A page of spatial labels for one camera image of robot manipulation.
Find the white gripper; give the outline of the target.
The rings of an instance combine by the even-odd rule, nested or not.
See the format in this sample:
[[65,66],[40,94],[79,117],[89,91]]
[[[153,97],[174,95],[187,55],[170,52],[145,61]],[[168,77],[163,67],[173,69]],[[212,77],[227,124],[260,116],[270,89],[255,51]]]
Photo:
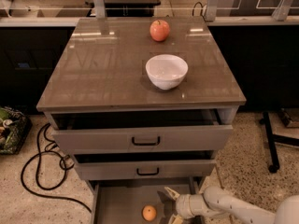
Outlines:
[[178,213],[177,215],[172,215],[169,218],[168,224],[183,224],[183,219],[192,218],[193,214],[190,208],[191,195],[180,195],[178,192],[169,187],[165,187],[164,189],[173,200],[176,200],[176,210]]

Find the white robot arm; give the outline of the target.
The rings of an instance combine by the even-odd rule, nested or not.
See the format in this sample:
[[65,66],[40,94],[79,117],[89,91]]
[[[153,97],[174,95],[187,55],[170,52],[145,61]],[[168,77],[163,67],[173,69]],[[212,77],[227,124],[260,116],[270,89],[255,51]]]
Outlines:
[[225,190],[210,186],[201,194],[179,194],[164,188],[175,201],[176,212],[168,224],[182,224],[194,217],[221,217],[230,214],[244,224],[299,224],[299,196],[284,200],[275,213],[233,197]]

